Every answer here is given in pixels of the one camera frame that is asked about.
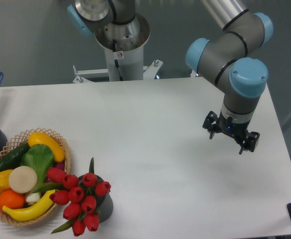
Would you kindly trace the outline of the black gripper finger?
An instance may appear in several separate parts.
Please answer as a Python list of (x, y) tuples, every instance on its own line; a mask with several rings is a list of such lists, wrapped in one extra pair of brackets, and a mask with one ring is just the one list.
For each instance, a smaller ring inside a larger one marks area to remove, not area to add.
[(255, 148), (258, 145), (259, 137), (260, 137), (260, 134), (258, 132), (246, 131), (239, 140), (239, 145), (241, 147), (239, 154), (241, 155), (243, 151), (254, 152)]
[(217, 114), (213, 111), (210, 111), (206, 116), (203, 128), (209, 132), (209, 139), (212, 139), (216, 133), (219, 133), (219, 118)]

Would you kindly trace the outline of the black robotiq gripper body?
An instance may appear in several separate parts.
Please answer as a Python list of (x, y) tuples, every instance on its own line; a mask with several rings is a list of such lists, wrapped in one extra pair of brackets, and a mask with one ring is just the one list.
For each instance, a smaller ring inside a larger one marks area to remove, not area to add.
[(219, 117), (216, 117), (215, 133), (223, 133), (233, 138), (238, 144), (242, 144), (246, 139), (247, 127), (250, 120), (245, 123), (234, 123), (234, 119), (225, 119), (220, 113)]

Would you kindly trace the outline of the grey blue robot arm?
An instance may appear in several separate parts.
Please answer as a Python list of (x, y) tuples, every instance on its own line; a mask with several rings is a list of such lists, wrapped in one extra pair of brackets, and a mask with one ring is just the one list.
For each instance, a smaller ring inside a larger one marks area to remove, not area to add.
[[(210, 112), (203, 123), (210, 136), (223, 133), (253, 152), (259, 133), (248, 131), (268, 69), (249, 54), (273, 34), (273, 23), (263, 13), (251, 13), (240, 0), (206, 0), (204, 6), (224, 34), (215, 42), (195, 40), (185, 62), (224, 94), (220, 114)], [(67, 8), (75, 27), (85, 36), (95, 36), (105, 51), (111, 81), (143, 80), (144, 45), (149, 24), (136, 12), (133, 0), (75, 0)]]

